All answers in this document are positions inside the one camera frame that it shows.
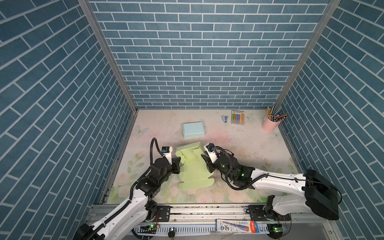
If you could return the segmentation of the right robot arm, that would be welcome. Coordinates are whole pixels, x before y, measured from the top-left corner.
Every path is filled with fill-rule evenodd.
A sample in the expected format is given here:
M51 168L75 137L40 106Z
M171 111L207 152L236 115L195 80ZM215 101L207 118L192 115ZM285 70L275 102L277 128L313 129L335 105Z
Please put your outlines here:
M337 187L315 170L304 174L279 174L239 164L227 153L205 153L209 172L218 171L234 191L259 190L267 194L265 216L282 218L296 213L313 213L323 219L339 219L342 196Z

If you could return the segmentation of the light blue paper box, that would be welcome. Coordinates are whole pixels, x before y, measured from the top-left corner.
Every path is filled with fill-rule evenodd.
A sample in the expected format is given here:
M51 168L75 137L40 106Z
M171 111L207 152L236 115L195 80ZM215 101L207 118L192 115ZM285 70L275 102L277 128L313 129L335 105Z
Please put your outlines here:
M203 122L184 123L182 127L184 139L200 138L206 134Z

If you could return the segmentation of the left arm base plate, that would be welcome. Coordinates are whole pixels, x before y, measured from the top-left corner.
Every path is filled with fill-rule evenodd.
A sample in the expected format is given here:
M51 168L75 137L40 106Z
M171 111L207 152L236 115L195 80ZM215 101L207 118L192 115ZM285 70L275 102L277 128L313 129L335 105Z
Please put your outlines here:
M156 206L148 211L145 222L162 223L169 222L171 214L171 206Z

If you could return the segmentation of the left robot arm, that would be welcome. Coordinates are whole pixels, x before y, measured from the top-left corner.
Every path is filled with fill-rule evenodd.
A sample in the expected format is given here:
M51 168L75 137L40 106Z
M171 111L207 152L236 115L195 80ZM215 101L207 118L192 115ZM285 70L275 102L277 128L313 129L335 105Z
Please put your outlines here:
M121 240L141 222L152 220L157 208L153 198L170 175L180 173L180 163L180 157L156 159L133 184L126 200L94 224L81 225L73 239Z

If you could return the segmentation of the light green paper box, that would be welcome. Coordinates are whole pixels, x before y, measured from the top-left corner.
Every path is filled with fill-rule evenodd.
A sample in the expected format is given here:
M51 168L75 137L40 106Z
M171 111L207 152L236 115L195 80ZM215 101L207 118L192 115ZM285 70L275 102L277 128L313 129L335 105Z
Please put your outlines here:
M176 156L181 158L179 189L182 191L198 190L214 184L213 173L207 169L202 155L205 155L201 142L177 147Z

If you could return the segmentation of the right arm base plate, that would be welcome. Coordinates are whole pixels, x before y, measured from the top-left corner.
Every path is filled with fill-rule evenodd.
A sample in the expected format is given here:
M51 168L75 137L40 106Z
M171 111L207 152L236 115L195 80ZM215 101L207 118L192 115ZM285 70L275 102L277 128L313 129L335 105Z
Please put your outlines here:
M275 222L284 222L290 221L292 219L290 214L287 215L279 215L275 213L273 210L265 210L265 205L249 205L246 208L246 213L250 216L251 221L275 221Z

